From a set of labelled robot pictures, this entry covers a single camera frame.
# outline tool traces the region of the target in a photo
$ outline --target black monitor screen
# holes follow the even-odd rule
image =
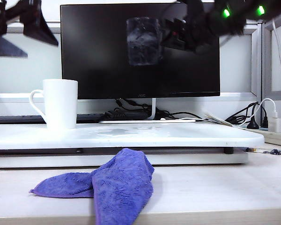
[[[220,94],[218,42],[200,54],[159,45],[160,21],[186,15],[185,4],[169,4],[60,7],[62,77],[78,81],[79,99]]]

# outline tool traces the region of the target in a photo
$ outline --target cloth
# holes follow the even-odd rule
[[[45,179],[30,190],[54,198],[94,198],[96,225],[131,225],[153,193],[153,166],[141,151],[121,150],[91,173]]]

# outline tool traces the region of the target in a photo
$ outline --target power strip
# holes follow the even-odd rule
[[[281,133],[269,132],[269,131],[260,130],[260,129],[258,129],[258,130],[245,129],[245,130],[252,131],[252,132],[263,135],[266,143],[281,145]]]

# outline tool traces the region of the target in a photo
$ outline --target power plug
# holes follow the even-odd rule
[[[248,124],[247,128],[248,128],[248,129],[259,129],[259,126],[258,126],[258,124],[257,124],[256,121],[255,121],[255,116],[253,116],[253,117],[251,118],[251,121],[250,121],[250,123]]]
[[[265,116],[265,117],[263,118],[261,127],[262,127],[262,128],[268,128],[267,116]]]
[[[281,132],[281,118],[278,118],[277,111],[274,111],[273,117],[268,119],[268,131]]]

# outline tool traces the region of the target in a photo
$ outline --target cubicle wall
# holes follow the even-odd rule
[[[281,44],[281,15],[275,19],[278,37]],[[281,117],[281,65],[279,60],[278,45],[273,32],[272,23],[263,26],[263,73],[262,97],[272,98]],[[266,109],[273,110],[273,104],[265,103]]]
[[[79,1],[79,3],[123,3],[158,1]],[[60,42],[59,5],[77,3],[70,0],[42,1],[42,10],[48,25]],[[260,100],[261,80],[261,24],[250,22],[245,35],[233,37],[220,48],[221,96],[160,98],[157,105],[171,112],[189,111],[203,115],[210,111],[226,118],[250,102]],[[0,115],[36,114],[28,103],[28,93],[42,88],[42,80],[61,78],[60,46],[47,45],[25,37],[22,25],[9,25],[7,40],[28,53],[27,59],[0,57]],[[36,95],[37,105],[43,107],[43,100]],[[116,107],[114,100],[79,100],[78,113],[102,113]]]

